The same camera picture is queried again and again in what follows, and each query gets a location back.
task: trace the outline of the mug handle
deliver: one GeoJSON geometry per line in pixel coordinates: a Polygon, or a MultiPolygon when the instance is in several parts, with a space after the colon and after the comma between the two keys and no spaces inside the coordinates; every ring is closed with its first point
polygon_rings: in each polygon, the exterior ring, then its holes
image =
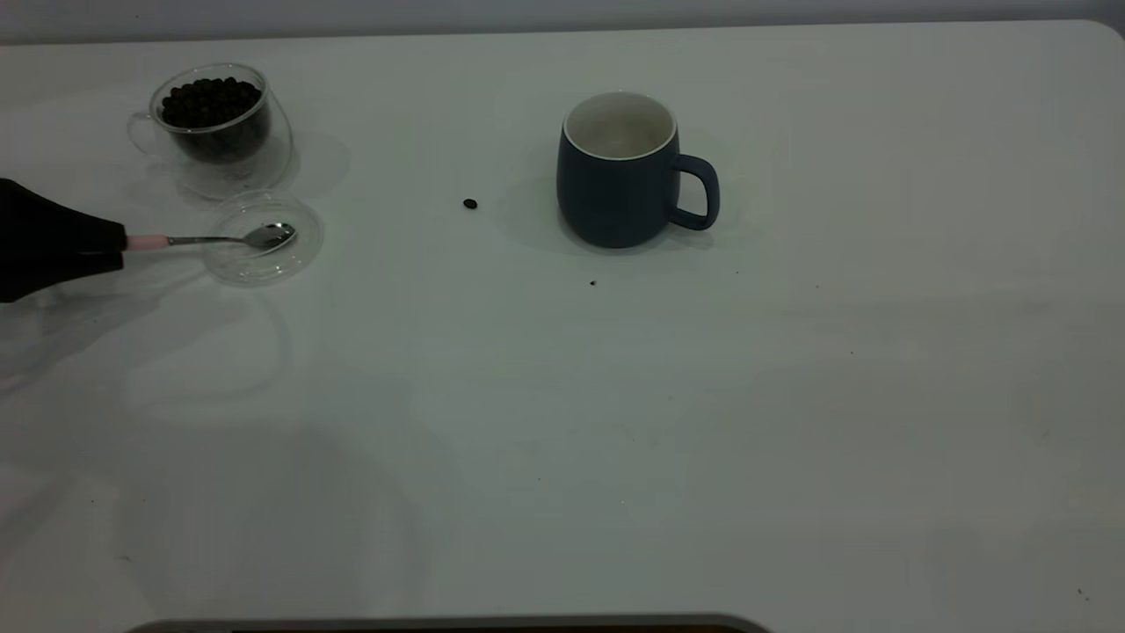
{"type": "Polygon", "coordinates": [[[673,208],[668,219],[692,230],[710,228],[719,217],[719,175],[714,172],[714,168],[703,159],[680,154],[672,161],[672,169],[691,173],[703,181],[703,190],[706,191],[706,215],[695,215],[682,208],[673,208]]]}
{"type": "Polygon", "coordinates": [[[156,154],[156,129],[152,120],[152,116],[148,112],[133,112],[129,116],[128,123],[125,125],[125,132],[129,135],[129,141],[133,146],[141,151],[145,155],[156,154]],[[142,137],[137,133],[137,126],[142,123],[147,123],[150,128],[147,137],[142,137]]]}

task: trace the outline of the double-walled glass cup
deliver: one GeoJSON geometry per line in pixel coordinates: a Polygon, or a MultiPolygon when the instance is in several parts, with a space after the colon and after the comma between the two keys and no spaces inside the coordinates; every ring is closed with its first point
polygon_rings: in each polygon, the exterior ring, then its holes
{"type": "Polygon", "coordinates": [[[184,187],[208,198],[227,198],[276,184],[292,155],[289,119],[266,75],[235,63],[191,69],[153,92],[148,111],[129,117],[128,135],[145,154],[159,156],[184,187]],[[261,97],[242,115],[210,127],[177,127],[162,117],[172,90],[200,79],[248,82],[261,97]],[[150,132],[142,129],[148,127],[150,132]]]}

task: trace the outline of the black object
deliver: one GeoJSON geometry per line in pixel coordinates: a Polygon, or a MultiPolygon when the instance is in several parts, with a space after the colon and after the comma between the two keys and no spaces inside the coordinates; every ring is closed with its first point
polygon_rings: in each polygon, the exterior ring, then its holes
{"type": "Polygon", "coordinates": [[[556,192],[567,224],[598,246],[644,243],[668,221],[703,230],[719,216],[714,168],[680,153],[670,111],[655,99],[628,92],[593,97],[567,116],[556,192]],[[681,171],[703,181],[706,216],[676,206],[681,171]]]}
{"type": "Polygon", "coordinates": [[[0,302],[124,266],[125,226],[0,178],[0,302]]]}
{"type": "Polygon", "coordinates": [[[262,91],[233,76],[200,79],[172,88],[161,106],[160,119],[183,128],[182,132],[169,129],[176,144],[200,162],[228,164],[245,160],[254,155],[270,135],[269,103],[264,102],[262,91]],[[250,116],[233,125],[206,130],[251,110],[250,116]]]}

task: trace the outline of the black handle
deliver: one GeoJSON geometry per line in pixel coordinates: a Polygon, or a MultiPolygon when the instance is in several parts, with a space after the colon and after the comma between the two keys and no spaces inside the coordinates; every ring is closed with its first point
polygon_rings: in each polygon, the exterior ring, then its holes
{"type": "Polygon", "coordinates": [[[60,281],[120,270],[125,227],[0,178],[0,302],[60,281]]]}
{"type": "Polygon", "coordinates": [[[673,208],[668,219],[692,230],[710,228],[719,217],[719,175],[714,172],[714,168],[703,159],[684,154],[676,156],[672,168],[691,173],[703,181],[703,190],[706,191],[706,215],[695,215],[682,208],[673,208]]]}

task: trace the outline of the blue mug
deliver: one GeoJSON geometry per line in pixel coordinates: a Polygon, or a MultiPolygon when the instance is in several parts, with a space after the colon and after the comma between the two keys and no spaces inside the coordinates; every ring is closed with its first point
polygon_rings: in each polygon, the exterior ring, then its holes
{"type": "Polygon", "coordinates": [[[567,224],[605,247],[644,243],[668,221],[704,230],[719,216],[719,178],[703,159],[680,153],[676,118],[636,92],[578,103],[562,121],[556,188],[567,224]],[[677,206],[680,172],[703,181],[706,215],[677,206]]]}

